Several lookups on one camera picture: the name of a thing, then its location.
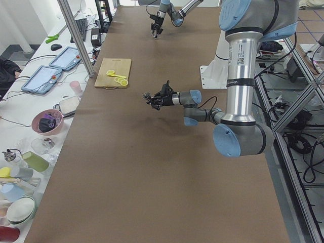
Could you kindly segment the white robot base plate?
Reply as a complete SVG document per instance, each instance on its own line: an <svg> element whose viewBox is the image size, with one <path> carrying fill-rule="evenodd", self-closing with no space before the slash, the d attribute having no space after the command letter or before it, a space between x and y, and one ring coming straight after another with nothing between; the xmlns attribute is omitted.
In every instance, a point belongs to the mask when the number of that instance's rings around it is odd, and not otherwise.
<svg viewBox="0 0 324 243"><path fill-rule="evenodd" d="M200 66L200 79L203 89L226 89L228 74L229 43L221 30L215 51L215 58L208 66Z"/></svg>

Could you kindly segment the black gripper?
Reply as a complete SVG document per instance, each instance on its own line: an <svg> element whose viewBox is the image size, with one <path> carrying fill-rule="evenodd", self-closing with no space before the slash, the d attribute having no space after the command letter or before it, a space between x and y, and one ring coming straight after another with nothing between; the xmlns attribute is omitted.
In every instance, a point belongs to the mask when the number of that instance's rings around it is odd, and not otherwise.
<svg viewBox="0 0 324 243"><path fill-rule="evenodd" d="M155 30L157 30L157 35L160 35L163 31L162 25L164 22L164 17L160 17L158 15L150 14L149 18L154 22L151 24L151 35L155 37Z"/></svg>
<svg viewBox="0 0 324 243"><path fill-rule="evenodd" d="M149 104L152 108L160 110L162 106L174 105L172 98L173 95L177 94L177 92L170 87L169 83L170 81L167 80L167 82L162 86L161 91L151 96L152 100Z"/></svg>

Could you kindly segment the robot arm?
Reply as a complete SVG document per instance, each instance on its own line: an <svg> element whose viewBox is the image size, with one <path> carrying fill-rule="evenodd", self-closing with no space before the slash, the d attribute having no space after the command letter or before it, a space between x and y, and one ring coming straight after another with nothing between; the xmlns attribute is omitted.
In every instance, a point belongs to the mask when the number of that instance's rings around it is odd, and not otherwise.
<svg viewBox="0 0 324 243"><path fill-rule="evenodd" d="M225 1L219 27L229 43L226 109L203 109L198 90L176 92L169 84L151 96L144 94L154 109L182 105L184 122L215 124L213 140L226 157L261 154L273 144L271 129L252 115L256 53L259 43L289 37L296 32L298 1Z"/></svg>
<svg viewBox="0 0 324 243"><path fill-rule="evenodd" d="M165 19L166 14L169 15L171 23L174 27L180 27L184 21L186 15L197 7L203 1L200 0L191 0L180 10L176 10L171 1L160 1L159 8L156 14L150 14L146 9L146 12L149 15L149 18L154 22L151 24L151 35L153 38L157 38L163 31L162 25Z"/></svg>

